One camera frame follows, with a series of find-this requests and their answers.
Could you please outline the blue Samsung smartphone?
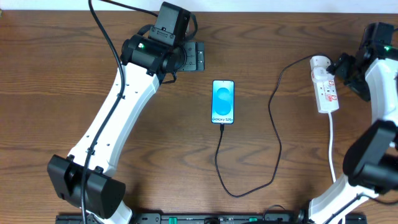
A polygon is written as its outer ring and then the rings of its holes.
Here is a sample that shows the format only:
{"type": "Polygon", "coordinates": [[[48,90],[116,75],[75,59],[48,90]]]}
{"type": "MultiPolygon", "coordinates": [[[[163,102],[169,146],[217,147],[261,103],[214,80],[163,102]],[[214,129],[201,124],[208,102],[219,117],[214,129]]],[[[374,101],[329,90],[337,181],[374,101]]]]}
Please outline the blue Samsung smartphone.
{"type": "Polygon", "coordinates": [[[211,100],[211,122],[234,123],[234,88],[232,80],[214,80],[211,100]]]}

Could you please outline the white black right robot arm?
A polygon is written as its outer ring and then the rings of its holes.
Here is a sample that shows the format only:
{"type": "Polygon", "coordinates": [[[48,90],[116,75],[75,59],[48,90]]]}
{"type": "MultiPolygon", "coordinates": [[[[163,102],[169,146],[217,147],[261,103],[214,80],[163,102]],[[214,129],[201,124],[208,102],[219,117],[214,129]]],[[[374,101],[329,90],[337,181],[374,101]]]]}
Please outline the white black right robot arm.
{"type": "Polygon", "coordinates": [[[347,150],[343,174],[312,199],[299,213],[298,223],[339,223],[367,200],[376,200],[397,190],[397,157],[388,155],[397,147],[397,48],[392,45],[394,26],[369,24],[356,55],[343,53],[336,62],[316,55],[310,58],[311,79],[319,113],[338,109],[334,78],[362,100],[371,103],[370,127],[347,150]]]}

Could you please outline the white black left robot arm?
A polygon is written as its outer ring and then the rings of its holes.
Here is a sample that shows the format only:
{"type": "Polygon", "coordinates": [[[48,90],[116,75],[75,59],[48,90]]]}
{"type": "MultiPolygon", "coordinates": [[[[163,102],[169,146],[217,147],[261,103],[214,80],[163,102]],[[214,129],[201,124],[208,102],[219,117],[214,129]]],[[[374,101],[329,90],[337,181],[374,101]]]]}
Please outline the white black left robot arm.
{"type": "Polygon", "coordinates": [[[57,223],[129,223],[124,183],[114,178],[121,151],[140,113],[167,74],[202,71],[204,45],[195,41],[194,13],[164,2],[154,24],[143,26],[114,51],[116,78],[85,135],[66,157],[54,155],[47,172],[57,196],[81,210],[57,223]]]}

